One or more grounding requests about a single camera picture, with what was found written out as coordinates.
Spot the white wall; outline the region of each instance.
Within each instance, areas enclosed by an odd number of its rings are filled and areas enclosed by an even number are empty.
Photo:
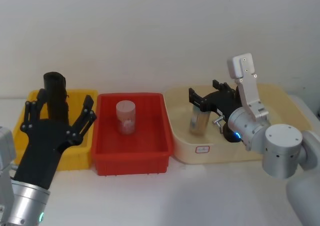
[[[260,82],[320,107],[320,0],[0,0],[0,97],[49,71],[100,93],[230,82],[247,52]]]

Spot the robotic hand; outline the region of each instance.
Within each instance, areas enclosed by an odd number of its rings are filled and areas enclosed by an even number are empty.
[[[14,141],[8,129],[0,127],[0,225],[37,226],[44,219],[48,191],[63,152],[80,145],[84,135],[96,120],[94,101],[87,95],[80,116],[70,126],[62,121],[40,119],[47,102],[41,89],[37,100],[25,102],[24,121],[20,127],[29,143],[10,178],[11,161],[16,158]]]
[[[237,84],[236,91],[242,106],[239,106],[235,97],[232,101],[230,98],[226,100],[216,96],[216,100],[224,101],[212,100],[209,108],[201,107],[191,99],[190,102],[204,112],[217,112],[215,109],[219,105],[218,114],[226,121],[227,127],[241,138],[247,151],[263,155],[262,168],[272,177],[289,178],[300,165],[305,172],[289,180],[286,186],[287,198],[304,226],[319,226],[320,137],[311,131],[301,133],[291,125],[270,124],[269,112],[259,98],[258,76],[250,53],[233,57],[227,64],[230,77]],[[233,105],[225,109],[223,105],[228,102]]]
[[[189,102],[199,107],[202,112],[212,111],[219,115],[212,123],[219,127],[220,133],[223,134],[227,141],[230,143],[240,142],[240,135],[231,131],[228,126],[230,115],[236,109],[242,107],[239,89],[237,87],[234,90],[226,82],[219,83],[217,80],[213,80],[212,86],[217,91],[205,97],[199,96],[192,88],[189,88]],[[221,125],[223,120],[226,121],[224,126]]]

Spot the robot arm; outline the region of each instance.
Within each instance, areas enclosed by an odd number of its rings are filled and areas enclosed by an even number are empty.
[[[271,125],[259,99],[255,68],[250,53],[228,60],[231,78],[239,88],[243,107],[235,110],[228,125],[239,132],[246,149],[263,154],[262,167],[276,178],[289,178],[298,164],[304,173],[286,186],[287,198],[304,226],[320,224],[320,137],[300,132],[287,124]]]
[[[24,121],[20,127],[29,143],[13,179],[9,170],[16,158],[14,141],[8,129],[0,128],[0,225],[37,226],[44,219],[48,191],[63,152],[80,145],[97,118],[87,95],[80,116],[70,126],[65,122],[40,119],[47,102],[41,89],[37,100],[25,103]]]

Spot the white table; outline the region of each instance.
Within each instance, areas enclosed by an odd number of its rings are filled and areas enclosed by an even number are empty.
[[[0,125],[13,129],[24,99],[0,99]],[[42,226],[301,226],[286,181],[261,162],[184,165],[167,173],[97,176],[55,174]]]

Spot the white label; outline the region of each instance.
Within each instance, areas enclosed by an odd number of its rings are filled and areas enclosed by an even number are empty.
[[[206,154],[209,153],[210,151],[210,146],[198,146],[195,148],[195,152],[197,154]]]
[[[119,120],[119,130],[122,134],[128,135],[135,131],[135,121],[127,119],[125,121]]]
[[[223,113],[222,113],[218,108],[216,109],[216,112],[217,112],[218,114],[220,114],[220,116],[223,115]]]

